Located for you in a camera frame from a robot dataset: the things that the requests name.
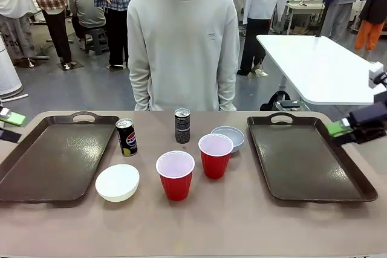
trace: light blue bowl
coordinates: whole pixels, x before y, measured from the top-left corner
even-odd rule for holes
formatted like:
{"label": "light blue bowl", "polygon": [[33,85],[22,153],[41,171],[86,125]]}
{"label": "light blue bowl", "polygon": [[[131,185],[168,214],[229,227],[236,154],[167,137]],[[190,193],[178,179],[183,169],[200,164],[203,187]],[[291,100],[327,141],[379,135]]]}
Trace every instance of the light blue bowl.
{"label": "light blue bowl", "polygon": [[240,150],[244,142],[244,135],[242,131],[234,127],[221,126],[221,127],[215,128],[213,131],[211,131],[211,133],[222,134],[229,137],[232,140],[232,143],[234,144],[234,148],[231,151],[231,153],[234,153]]}

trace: orange pants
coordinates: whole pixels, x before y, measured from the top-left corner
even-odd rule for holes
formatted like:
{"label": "orange pants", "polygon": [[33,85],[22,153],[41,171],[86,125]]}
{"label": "orange pants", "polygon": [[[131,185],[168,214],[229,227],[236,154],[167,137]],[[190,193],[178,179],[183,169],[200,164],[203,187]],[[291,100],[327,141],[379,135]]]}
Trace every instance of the orange pants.
{"label": "orange pants", "polygon": [[367,51],[372,51],[382,34],[384,23],[372,24],[368,21],[362,21],[359,33],[356,37],[355,49],[360,50],[364,44]]}

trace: soda can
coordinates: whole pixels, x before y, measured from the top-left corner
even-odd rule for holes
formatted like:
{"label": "soda can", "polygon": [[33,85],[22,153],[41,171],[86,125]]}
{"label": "soda can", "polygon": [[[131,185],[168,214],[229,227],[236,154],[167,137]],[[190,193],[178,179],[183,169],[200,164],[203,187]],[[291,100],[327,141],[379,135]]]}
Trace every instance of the soda can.
{"label": "soda can", "polygon": [[189,141],[190,115],[191,112],[185,108],[175,111],[175,137],[178,143],[187,143]]}
{"label": "soda can", "polygon": [[132,156],[137,153],[137,140],[135,139],[133,120],[125,118],[116,122],[115,128],[119,135],[121,152],[123,156]]}

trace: white cylinder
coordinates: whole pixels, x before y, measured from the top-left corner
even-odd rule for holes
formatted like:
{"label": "white cylinder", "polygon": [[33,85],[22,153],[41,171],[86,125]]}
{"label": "white cylinder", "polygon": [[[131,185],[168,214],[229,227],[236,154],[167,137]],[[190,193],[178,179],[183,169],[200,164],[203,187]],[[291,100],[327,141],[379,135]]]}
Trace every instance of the white cylinder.
{"label": "white cylinder", "polygon": [[22,83],[0,35],[0,97],[10,97],[21,91]]}

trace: black bag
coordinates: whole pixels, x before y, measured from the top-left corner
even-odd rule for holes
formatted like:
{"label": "black bag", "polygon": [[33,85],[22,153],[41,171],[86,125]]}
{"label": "black bag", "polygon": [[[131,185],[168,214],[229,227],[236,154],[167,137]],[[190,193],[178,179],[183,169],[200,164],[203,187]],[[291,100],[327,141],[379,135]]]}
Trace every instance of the black bag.
{"label": "black bag", "polygon": [[283,100],[284,97],[286,101],[290,101],[290,96],[285,91],[275,92],[274,95],[268,101],[268,103],[264,103],[261,105],[260,111],[272,111],[274,107],[274,103],[277,101]]}

